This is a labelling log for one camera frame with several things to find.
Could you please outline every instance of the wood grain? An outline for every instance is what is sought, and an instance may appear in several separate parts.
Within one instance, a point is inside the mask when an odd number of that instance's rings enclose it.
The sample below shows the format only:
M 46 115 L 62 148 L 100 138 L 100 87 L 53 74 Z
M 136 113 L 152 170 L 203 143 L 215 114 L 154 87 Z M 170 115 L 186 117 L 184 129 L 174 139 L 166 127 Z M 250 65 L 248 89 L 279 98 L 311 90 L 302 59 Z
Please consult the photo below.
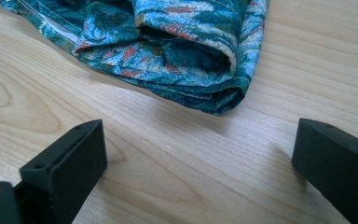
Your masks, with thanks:
M 358 1 L 271 1 L 250 90 L 221 117 L 93 71 L 0 8 L 0 180 L 103 119 L 109 166 L 75 223 L 347 223 L 291 166 L 299 118 L 358 136 Z

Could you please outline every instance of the blue patterned fabric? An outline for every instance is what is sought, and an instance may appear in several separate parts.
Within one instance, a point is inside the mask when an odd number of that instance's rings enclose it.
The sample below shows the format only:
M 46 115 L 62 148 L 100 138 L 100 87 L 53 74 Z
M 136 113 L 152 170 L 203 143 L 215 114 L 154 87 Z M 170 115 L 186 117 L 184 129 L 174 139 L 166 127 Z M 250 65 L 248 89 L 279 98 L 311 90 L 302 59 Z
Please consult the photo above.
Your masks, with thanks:
M 79 61 L 219 115 L 243 99 L 269 0 L 0 0 Z

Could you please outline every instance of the fabric fold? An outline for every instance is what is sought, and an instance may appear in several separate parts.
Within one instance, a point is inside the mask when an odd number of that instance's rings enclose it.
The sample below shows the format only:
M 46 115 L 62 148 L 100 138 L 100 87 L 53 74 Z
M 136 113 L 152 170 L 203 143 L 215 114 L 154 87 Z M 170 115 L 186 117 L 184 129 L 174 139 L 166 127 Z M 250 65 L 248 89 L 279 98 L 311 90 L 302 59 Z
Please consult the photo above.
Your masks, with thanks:
M 268 0 L 0 0 L 79 61 L 219 115 L 255 72 Z

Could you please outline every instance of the wooden table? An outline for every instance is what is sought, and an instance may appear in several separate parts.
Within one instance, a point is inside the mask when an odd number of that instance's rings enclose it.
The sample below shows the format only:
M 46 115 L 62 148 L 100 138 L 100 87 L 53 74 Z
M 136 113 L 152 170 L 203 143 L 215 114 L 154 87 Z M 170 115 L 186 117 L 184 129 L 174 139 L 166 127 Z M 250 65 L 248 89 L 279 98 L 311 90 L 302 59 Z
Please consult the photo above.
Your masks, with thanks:
M 221 117 L 79 63 L 0 8 L 0 180 L 103 119 L 109 165 L 75 223 L 346 223 L 291 157 L 299 118 L 358 136 L 358 0 L 273 0 L 245 100 Z

